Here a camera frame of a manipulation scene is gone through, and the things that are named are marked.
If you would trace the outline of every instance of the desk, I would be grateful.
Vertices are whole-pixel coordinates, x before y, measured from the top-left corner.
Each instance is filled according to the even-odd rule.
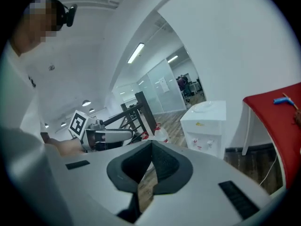
[[[191,84],[191,85],[189,85],[189,86],[194,87],[194,91],[192,91],[192,92],[195,92],[195,93],[197,94],[197,93],[198,93],[198,90],[197,90],[196,85],[198,85],[198,87],[199,87],[199,83],[197,83],[197,82],[195,82],[195,83],[193,83],[193,84]]]
[[[250,143],[253,128],[253,112],[262,121],[275,147],[282,172],[283,185],[290,188],[301,165],[300,128],[294,123],[296,109],[288,104],[273,104],[273,100],[286,93],[297,106],[301,105],[301,83],[277,89],[267,93],[248,96],[244,102],[248,108],[248,124],[242,155],[245,155]]]

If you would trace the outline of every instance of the person in background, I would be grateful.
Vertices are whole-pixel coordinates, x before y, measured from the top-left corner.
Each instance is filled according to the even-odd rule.
[[[185,90],[185,82],[180,78],[180,76],[177,78],[177,83],[181,91]]]
[[[189,84],[188,84],[188,79],[185,80],[183,77],[178,77],[179,80],[183,81],[183,84],[184,84],[184,91],[185,93],[188,95],[188,96],[191,96],[191,90],[189,88]]]
[[[41,143],[54,145],[61,156],[84,153],[84,149],[78,139],[57,141],[49,137],[39,112],[38,93],[19,57],[54,36],[66,19],[60,1],[35,0],[25,10],[0,60],[0,127],[31,134]]]
[[[186,83],[188,83],[188,78],[186,76],[181,74],[181,78],[184,79],[186,81]]]

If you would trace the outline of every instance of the glass wall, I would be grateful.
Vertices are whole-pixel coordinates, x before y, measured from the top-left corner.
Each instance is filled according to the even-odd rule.
[[[151,69],[148,76],[164,112],[186,109],[174,74],[165,59]]]
[[[153,114],[186,110],[174,74],[164,59],[137,82]]]
[[[163,113],[162,106],[159,102],[155,89],[153,88],[151,81],[146,74],[137,82],[140,91],[143,91],[147,103],[150,106],[150,110],[153,114]]]
[[[117,86],[113,89],[113,94],[118,98],[119,103],[125,103],[127,107],[130,105],[135,105],[137,103],[135,94],[139,92],[140,89],[136,83]]]

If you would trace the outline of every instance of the black headset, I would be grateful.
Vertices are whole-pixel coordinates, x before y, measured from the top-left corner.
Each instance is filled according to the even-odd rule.
[[[70,8],[67,8],[67,12],[64,20],[64,24],[66,24],[67,27],[72,26],[76,10],[77,10],[77,4],[73,4]]]

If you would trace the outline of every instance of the white cable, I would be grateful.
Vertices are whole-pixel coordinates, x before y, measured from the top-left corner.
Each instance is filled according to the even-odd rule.
[[[272,167],[273,167],[274,163],[276,162],[276,160],[277,160],[277,154],[276,154],[276,158],[275,158],[275,160],[274,160],[273,164],[271,165],[271,167],[270,167],[270,169],[269,169],[269,171],[268,171],[267,175],[265,176],[264,180],[265,180],[265,179],[267,179],[267,177],[268,177],[268,174],[269,174],[269,172],[271,171],[271,169],[272,169]]]

